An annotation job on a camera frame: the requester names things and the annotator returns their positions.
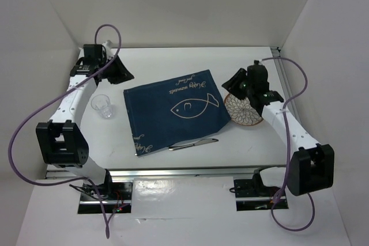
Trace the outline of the clear drinking glass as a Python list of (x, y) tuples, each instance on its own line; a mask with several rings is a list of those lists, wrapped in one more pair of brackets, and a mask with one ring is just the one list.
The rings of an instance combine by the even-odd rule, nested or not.
[(104, 94), (98, 94), (91, 99), (91, 107), (103, 118), (110, 119), (115, 115), (110, 98)]

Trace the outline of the blue fish placemat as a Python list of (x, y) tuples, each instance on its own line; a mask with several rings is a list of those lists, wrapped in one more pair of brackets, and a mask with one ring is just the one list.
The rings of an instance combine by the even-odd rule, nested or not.
[(219, 132), (230, 120), (210, 70), (123, 92), (136, 156)]

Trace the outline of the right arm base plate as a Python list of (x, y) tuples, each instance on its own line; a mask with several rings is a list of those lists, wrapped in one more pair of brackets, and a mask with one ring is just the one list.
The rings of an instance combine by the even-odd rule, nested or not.
[(236, 179), (229, 192), (234, 194), (237, 211), (270, 210), (278, 187), (265, 187), (251, 179)]

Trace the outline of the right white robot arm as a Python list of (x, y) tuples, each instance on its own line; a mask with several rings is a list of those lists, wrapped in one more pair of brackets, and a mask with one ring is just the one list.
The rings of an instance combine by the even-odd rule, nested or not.
[(239, 69), (222, 87), (239, 100), (248, 99), (285, 143), (287, 161), (281, 191), (300, 196), (333, 185), (333, 148), (313, 138), (289, 111), (291, 100), (270, 89), (268, 71), (260, 60)]

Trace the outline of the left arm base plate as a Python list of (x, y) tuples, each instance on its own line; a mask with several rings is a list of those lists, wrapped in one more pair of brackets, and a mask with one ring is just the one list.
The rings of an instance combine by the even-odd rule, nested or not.
[[(83, 184), (77, 186), (76, 190), (80, 193), (78, 214), (101, 214), (97, 193), (91, 186)], [(105, 212), (107, 214), (113, 211), (118, 214), (131, 213), (132, 192), (132, 181), (112, 183), (111, 191), (101, 194)]]

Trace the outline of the silver table knife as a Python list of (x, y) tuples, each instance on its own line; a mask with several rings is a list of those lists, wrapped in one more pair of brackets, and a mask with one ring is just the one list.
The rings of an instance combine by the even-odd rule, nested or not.
[(206, 138), (206, 139), (202, 139), (200, 141), (194, 142), (194, 143), (188, 143), (185, 145), (180, 145), (180, 146), (170, 146), (168, 148), (169, 151), (177, 151), (177, 150), (182, 150), (182, 149), (187, 149), (190, 147), (196, 147), (196, 146), (201, 146), (201, 145), (206, 145), (206, 144), (210, 144), (210, 143), (215, 143), (218, 142), (219, 140), (216, 138)]

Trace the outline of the floral ceramic plate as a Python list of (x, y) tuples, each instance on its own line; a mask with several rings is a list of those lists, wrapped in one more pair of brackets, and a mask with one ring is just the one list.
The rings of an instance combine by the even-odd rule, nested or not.
[(251, 127), (263, 121), (263, 118), (250, 105), (248, 98), (239, 100), (229, 93), (224, 99), (224, 105), (231, 120), (238, 125)]

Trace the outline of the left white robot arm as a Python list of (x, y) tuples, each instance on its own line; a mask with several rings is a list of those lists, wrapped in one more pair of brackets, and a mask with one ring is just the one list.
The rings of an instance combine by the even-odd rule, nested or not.
[(89, 146), (80, 130), (82, 116), (99, 82), (107, 80), (116, 85), (132, 79), (134, 76), (115, 56), (109, 40), (86, 44), (83, 56), (70, 72), (69, 94), (47, 122), (36, 126), (44, 162), (86, 178), (87, 185), (94, 184), (93, 192), (100, 199), (111, 197), (114, 185), (109, 171), (89, 157)]

